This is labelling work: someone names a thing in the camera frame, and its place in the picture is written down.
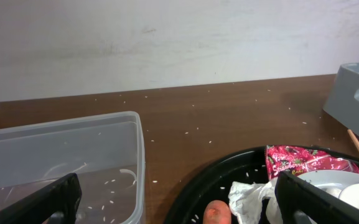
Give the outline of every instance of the plastic container lid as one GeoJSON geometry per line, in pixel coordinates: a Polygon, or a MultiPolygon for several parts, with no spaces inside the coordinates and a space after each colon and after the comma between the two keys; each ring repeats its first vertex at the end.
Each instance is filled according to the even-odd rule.
{"type": "Polygon", "coordinates": [[[144,169],[141,121],[132,111],[0,129],[0,210],[75,172],[77,223],[138,223],[144,169]]]}

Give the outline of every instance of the black plate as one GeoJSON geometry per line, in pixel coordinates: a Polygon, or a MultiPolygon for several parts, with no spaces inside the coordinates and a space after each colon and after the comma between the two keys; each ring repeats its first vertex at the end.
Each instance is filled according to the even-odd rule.
{"type": "MultiPolygon", "coordinates": [[[[300,147],[325,151],[332,156],[348,159],[359,167],[359,159],[355,157],[321,147],[300,147]]],[[[184,187],[172,204],[164,223],[194,224],[192,219],[196,223],[203,223],[203,213],[208,203],[213,200],[229,203],[228,194],[233,181],[246,184],[268,182],[264,154],[265,146],[255,147],[230,154],[210,164],[184,187]]],[[[269,223],[265,216],[267,200],[263,205],[259,223],[269,223]]],[[[238,223],[234,215],[232,215],[232,223],[238,223]]]]}

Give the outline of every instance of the white wall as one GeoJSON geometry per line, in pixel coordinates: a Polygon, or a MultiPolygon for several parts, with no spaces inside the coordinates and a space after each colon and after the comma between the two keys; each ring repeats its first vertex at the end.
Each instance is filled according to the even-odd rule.
{"type": "Polygon", "coordinates": [[[0,0],[0,101],[336,73],[359,0],[0,0]]]}

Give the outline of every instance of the white tissue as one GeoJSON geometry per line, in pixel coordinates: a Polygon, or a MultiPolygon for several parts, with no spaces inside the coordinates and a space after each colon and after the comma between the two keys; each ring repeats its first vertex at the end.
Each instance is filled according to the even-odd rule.
{"type": "Polygon", "coordinates": [[[262,200],[270,198],[266,217],[271,224],[283,224],[274,188],[277,178],[267,184],[242,184],[233,182],[229,192],[229,207],[240,224],[258,224],[261,218],[262,200]]]}

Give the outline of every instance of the carrot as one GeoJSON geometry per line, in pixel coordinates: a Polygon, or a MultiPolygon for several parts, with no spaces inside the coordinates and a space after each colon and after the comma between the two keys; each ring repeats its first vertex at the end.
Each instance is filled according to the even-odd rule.
{"type": "Polygon", "coordinates": [[[204,211],[203,224],[231,224],[229,206],[220,200],[210,202],[204,211]]]}

